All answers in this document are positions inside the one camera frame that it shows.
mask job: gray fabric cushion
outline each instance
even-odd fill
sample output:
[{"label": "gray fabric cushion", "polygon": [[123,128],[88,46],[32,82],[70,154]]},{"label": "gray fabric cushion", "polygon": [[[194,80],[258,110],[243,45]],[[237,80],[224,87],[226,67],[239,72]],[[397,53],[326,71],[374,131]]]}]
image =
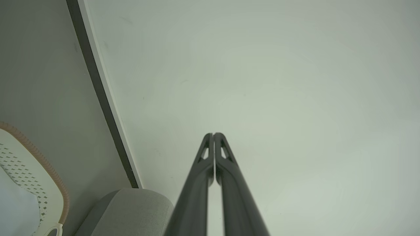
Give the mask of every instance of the gray fabric cushion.
[{"label": "gray fabric cushion", "polygon": [[101,198],[101,200],[99,200],[95,206],[93,206],[92,210],[90,210],[86,219],[83,221],[82,225],[79,227],[74,236],[91,236],[99,220],[102,218],[105,210],[108,208],[109,203],[118,192],[119,190],[113,191],[105,195],[105,197]]},{"label": "gray fabric cushion", "polygon": [[161,194],[146,189],[122,189],[109,202],[90,235],[161,236],[172,210],[172,203]]}]

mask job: white trim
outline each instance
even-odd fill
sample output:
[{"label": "white trim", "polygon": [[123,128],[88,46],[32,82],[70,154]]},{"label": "white trim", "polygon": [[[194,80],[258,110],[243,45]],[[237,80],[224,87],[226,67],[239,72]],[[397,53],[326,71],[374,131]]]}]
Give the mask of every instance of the white trim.
[{"label": "white trim", "polygon": [[112,93],[108,74],[106,72],[103,57],[99,48],[99,43],[97,42],[95,29],[93,26],[93,22],[92,22],[90,10],[89,10],[89,4],[87,0],[78,0],[78,2],[79,2],[80,12],[83,18],[83,22],[84,22],[84,27],[86,29],[86,33],[89,38],[89,43],[92,48],[92,53],[96,62],[96,67],[98,68],[99,76],[101,78],[101,81],[105,90],[105,94],[108,98],[109,106],[111,107],[111,111],[114,116],[115,123],[117,124],[118,132],[120,133],[121,140],[123,142],[124,148],[126,149],[131,168],[133,169],[134,177],[136,178],[136,181],[140,183],[143,188],[145,188],[140,178],[139,169],[137,168],[136,162],[133,159],[130,145],[127,142],[127,135],[124,129],[124,125],[121,120],[120,113],[118,112],[114,95]]}]

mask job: perforated plastic panel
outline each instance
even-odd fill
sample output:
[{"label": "perforated plastic panel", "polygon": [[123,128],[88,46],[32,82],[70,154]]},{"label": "perforated plastic panel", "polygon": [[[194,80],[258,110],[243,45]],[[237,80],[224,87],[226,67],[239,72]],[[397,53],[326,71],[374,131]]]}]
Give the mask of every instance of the perforated plastic panel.
[{"label": "perforated plastic panel", "polygon": [[54,228],[60,235],[69,202],[62,181],[31,142],[14,127],[2,122],[0,166],[17,185],[38,198],[40,224],[33,235],[44,236]]}]

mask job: white cushion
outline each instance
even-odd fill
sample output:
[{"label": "white cushion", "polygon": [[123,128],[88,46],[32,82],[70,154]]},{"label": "white cushion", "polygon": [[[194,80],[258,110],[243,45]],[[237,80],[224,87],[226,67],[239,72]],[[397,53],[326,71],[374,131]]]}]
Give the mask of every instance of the white cushion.
[{"label": "white cushion", "polygon": [[31,236],[39,225],[37,197],[19,187],[0,168],[0,231],[2,236]]}]

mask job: dark trim strip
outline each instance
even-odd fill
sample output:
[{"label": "dark trim strip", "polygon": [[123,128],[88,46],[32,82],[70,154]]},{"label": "dark trim strip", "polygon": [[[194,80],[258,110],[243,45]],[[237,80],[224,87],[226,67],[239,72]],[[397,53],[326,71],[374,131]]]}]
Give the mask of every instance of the dark trim strip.
[{"label": "dark trim strip", "polygon": [[118,132],[117,124],[115,123],[114,116],[109,106],[108,98],[106,97],[105,90],[101,81],[101,77],[96,66],[95,58],[90,47],[89,38],[87,37],[86,29],[84,27],[83,18],[81,16],[79,3],[77,0],[66,0],[68,11],[70,12],[71,20],[76,31],[77,39],[79,40],[80,48],[83,53],[84,61],[89,71],[90,78],[95,88],[96,96],[98,97],[99,103],[104,113],[106,123],[111,131],[112,139],[114,139],[115,147],[117,148],[118,155],[120,156],[124,170],[126,171],[127,177],[133,188],[138,188],[134,177],[133,170],[131,168],[129,158],[127,156],[126,149],[124,148],[123,141],[121,140],[120,133]]}]

